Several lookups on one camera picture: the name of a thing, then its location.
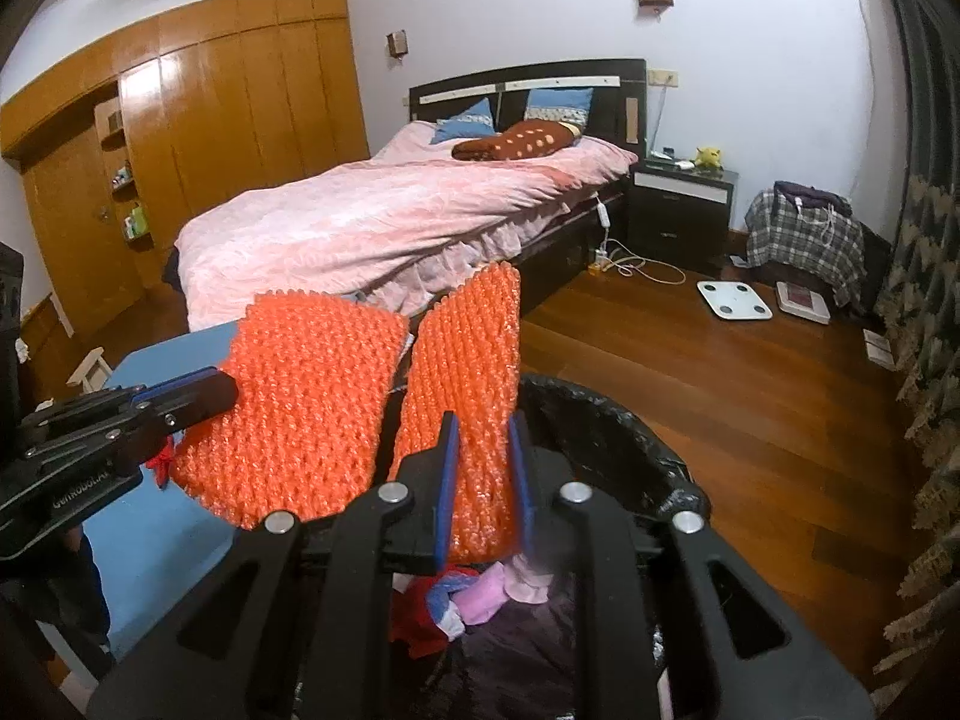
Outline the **orange foam net sleeve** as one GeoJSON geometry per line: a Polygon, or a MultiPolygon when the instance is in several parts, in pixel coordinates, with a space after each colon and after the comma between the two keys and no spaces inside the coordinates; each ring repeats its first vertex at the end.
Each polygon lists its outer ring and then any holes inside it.
{"type": "Polygon", "coordinates": [[[238,387],[190,427],[169,466],[185,494],[235,527],[275,511],[338,514],[373,481],[382,417],[409,336],[405,317],[316,293],[267,293],[220,366],[238,387]]]}

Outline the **pink sock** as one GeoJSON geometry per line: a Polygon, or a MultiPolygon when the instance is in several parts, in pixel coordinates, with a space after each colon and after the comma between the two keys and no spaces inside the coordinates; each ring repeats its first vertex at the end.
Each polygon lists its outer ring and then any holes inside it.
{"type": "Polygon", "coordinates": [[[523,554],[491,564],[475,582],[452,595],[460,621],[467,628],[480,626],[508,601],[539,606],[550,598],[553,575],[540,571],[523,554]]]}

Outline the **red plastic scrap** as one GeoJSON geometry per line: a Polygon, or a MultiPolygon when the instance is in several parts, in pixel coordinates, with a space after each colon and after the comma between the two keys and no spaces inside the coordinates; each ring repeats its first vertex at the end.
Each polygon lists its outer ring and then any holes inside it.
{"type": "Polygon", "coordinates": [[[167,436],[161,450],[151,460],[145,463],[145,468],[153,475],[156,488],[164,489],[167,483],[169,483],[169,473],[171,473],[174,455],[176,455],[174,437],[167,436]]]}

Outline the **black trash bin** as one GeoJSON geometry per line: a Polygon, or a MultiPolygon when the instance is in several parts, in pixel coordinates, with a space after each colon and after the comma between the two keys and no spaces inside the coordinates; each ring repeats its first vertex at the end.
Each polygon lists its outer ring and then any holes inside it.
{"type": "MultiPolygon", "coordinates": [[[[641,525],[610,494],[576,479],[565,455],[576,440],[594,440],[606,422],[651,452],[667,494],[666,512],[703,504],[685,466],[638,418],[574,383],[526,376],[508,422],[517,538],[528,556],[573,572],[578,583],[576,717],[656,718],[658,672],[638,564],[661,554],[667,539],[660,523],[641,525]]],[[[436,445],[402,461],[398,478],[370,495],[374,543],[363,554],[373,563],[374,578],[364,717],[381,717],[386,695],[387,575],[427,575],[443,567],[458,440],[457,419],[444,415],[436,445]]]]}

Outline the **small white stool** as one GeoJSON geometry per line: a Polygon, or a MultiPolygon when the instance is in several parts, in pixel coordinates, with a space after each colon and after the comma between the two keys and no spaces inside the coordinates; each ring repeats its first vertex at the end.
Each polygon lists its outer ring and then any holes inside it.
{"type": "Polygon", "coordinates": [[[82,362],[76,366],[75,371],[71,372],[67,379],[68,387],[76,387],[82,390],[83,394],[94,394],[101,388],[106,387],[112,376],[112,367],[104,357],[104,348],[98,346],[93,348],[82,359],[82,362]]]}

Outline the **wooden wardrobe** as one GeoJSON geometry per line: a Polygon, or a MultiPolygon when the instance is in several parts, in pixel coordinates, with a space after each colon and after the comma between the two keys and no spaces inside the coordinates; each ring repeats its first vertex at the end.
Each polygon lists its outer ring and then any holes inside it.
{"type": "Polygon", "coordinates": [[[347,0],[202,0],[89,44],[2,106],[44,265],[96,332],[185,223],[370,154],[347,0]]]}

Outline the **white bathroom scale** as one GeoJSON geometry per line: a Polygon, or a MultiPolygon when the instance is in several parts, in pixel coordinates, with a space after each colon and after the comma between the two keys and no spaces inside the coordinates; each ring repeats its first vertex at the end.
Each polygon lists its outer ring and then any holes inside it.
{"type": "Polygon", "coordinates": [[[698,281],[697,291],[709,310],[726,322],[758,322],[773,318],[773,310],[760,294],[742,281],[698,281]]]}

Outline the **red white floor scale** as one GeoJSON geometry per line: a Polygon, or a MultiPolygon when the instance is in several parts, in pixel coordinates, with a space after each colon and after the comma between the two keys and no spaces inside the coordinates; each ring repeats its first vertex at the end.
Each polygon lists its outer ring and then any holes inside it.
{"type": "Polygon", "coordinates": [[[828,325],[832,320],[832,314],[822,294],[805,286],[778,281],[776,297],[779,310],[788,316],[808,320],[818,325],[828,325]]]}

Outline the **dark patterned curtain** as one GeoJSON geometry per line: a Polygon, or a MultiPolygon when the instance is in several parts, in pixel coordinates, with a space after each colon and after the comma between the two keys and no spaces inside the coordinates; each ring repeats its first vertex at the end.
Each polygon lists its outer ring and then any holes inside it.
{"type": "Polygon", "coordinates": [[[875,665],[878,717],[958,713],[958,0],[893,0],[907,66],[908,180],[880,294],[903,376],[905,437],[928,472],[913,527],[926,548],[908,566],[875,665]]]}

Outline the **plaid cloth on chair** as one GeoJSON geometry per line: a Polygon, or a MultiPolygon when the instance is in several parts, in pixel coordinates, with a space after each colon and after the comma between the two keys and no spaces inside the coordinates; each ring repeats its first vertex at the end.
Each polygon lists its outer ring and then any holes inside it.
{"type": "Polygon", "coordinates": [[[838,307],[861,301],[866,244],[848,200],[815,187],[777,182],[755,197],[745,226],[750,268],[790,266],[828,284],[838,307]]]}

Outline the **bed with pink duvet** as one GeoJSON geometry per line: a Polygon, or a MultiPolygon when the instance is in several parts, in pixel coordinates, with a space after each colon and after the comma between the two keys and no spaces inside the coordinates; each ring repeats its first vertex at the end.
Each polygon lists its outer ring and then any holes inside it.
{"type": "Polygon", "coordinates": [[[409,91],[410,120],[374,156],[272,188],[251,188],[190,220],[174,242],[174,284],[190,330],[238,320],[267,291],[359,298],[405,316],[497,260],[560,268],[586,256],[594,203],[616,199],[643,157],[647,65],[579,59],[474,71],[409,91]],[[496,133],[525,121],[535,88],[592,88],[569,148],[521,161],[457,161],[436,121],[490,101],[496,133]]]}

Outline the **left blue pillow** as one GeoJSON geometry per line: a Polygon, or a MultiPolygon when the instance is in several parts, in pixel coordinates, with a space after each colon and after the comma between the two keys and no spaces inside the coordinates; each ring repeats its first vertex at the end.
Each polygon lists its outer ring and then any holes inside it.
{"type": "Polygon", "coordinates": [[[495,133],[490,101],[482,98],[454,117],[438,119],[431,143],[438,145],[451,140],[477,140],[493,137],[495,133]]]}

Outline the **blue pillow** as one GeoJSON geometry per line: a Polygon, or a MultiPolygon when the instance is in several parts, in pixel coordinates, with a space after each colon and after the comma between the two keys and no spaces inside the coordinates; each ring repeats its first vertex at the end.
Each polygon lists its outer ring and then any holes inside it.
{"type": "Polygon", "coordinates": [[[490,101],[482,98],[454,117],[438,119],[431,143],[438,145],[451,140],[477,140],[493,137],[495,133],[490,101]]]}
{"type": "Polygon", "coordinates": [[[526,121],[563,122],[584,130],[592,106],[592,88],[535,88],[527,95],[526,121]]]}

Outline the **black nightstand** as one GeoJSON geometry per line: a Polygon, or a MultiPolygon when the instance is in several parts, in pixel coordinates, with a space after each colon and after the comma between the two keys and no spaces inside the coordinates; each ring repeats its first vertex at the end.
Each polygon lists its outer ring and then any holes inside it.
{"type": "Polygon", "coordinates": [[[626,192],[628,245],[707,277],[721,273],[739,176],[644,161],[626,192]]]}

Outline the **dark red dotted pillow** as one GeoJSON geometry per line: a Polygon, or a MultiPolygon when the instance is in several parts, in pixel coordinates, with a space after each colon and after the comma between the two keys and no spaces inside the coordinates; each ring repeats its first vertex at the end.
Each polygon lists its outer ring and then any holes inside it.
{"type": "Polygon", "coordinates": [[[491,137],[455,145],[457,161],[521,161],[543,158],[574,145],[581,129],[571,122],[527,119],[491,137]]]}

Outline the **yellow plush toy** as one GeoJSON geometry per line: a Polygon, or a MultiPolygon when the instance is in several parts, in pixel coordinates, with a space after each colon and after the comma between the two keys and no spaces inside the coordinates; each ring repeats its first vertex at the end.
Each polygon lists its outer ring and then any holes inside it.
{"type": "Polygon", "coordinates": [[[722,151],[715,146],[698,146],[695,167],[700,171],[718,172],[722,169],[722,151]]]}

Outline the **right blue pillow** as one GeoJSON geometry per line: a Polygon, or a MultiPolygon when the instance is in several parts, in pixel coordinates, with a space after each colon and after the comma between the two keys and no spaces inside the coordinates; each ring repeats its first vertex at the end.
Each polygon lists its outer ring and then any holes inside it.
{"type": "Polygon", "coordinates": [[[563,122],[584,130],[592,106],[592,88],[535,88],[527,95],[526,121],[563,122]]]}

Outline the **left wall lamp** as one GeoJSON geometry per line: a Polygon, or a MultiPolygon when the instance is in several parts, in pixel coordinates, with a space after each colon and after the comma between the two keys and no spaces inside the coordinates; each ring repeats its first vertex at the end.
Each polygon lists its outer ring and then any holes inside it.
{"type": "Polygon", "coordinates": [[[409,54],[409,39],[407,39],[407,33],[403,29],[389,32],[386,41],[387,52],[389,52],[391,59],[404,59],[405,55],[409,54]]]}

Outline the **wall power socket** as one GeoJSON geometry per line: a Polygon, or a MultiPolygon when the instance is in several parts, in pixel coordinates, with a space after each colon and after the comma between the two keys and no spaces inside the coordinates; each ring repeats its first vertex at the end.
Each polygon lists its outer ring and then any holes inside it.
{"type": "Polygon", "coordinates": [[[647,84],[661,88],[676,88],[679,86],[679,74],[672,70],[649,70],[647,84]]]}

